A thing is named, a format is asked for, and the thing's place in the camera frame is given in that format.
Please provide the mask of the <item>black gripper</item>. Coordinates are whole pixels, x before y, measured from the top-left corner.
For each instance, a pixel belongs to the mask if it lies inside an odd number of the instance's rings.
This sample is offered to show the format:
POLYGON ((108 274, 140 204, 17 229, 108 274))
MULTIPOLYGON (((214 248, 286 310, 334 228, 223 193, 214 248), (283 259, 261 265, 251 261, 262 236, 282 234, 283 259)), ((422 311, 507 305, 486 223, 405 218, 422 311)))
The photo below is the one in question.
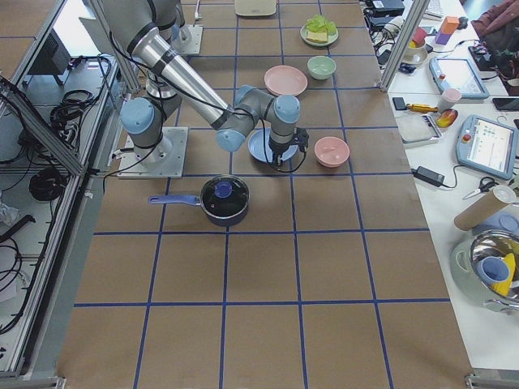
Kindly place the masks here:
POLYGON ((308 148, 309 135, 304 128, 296 127, 289 135, 279 135, 274 130, 270 131, 270 148, 272 151, 272 166, 281 168, 283 165, 283 154, 295 146, 305 154, 308 148))

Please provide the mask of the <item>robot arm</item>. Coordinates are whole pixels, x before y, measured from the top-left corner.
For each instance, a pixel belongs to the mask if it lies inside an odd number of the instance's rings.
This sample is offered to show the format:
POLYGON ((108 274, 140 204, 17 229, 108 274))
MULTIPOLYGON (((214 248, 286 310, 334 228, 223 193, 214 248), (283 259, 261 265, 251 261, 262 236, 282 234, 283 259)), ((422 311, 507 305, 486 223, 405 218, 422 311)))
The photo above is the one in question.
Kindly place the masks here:
POLYGON ((111 36, 129 58, 138 58, 179 94, 216 131, 221 148, 237 151, 257 123, 269 122, 267 162, 273 168, 281 167, 291 146, 307 152, 308 134, 297 126, 300 103, 295 96, 274 97, 244 85, 229 105, 174 49, 173 28, 185 24, 179 1, 105 1, 103 11, 111 36))
POLYGON ((191 41, 191 32, 186 26, 186 20, 179 0, 155 0, 156 10, 155 25, 159 28, 160 35, 171 44, 179 41, 185 45, 191 41))

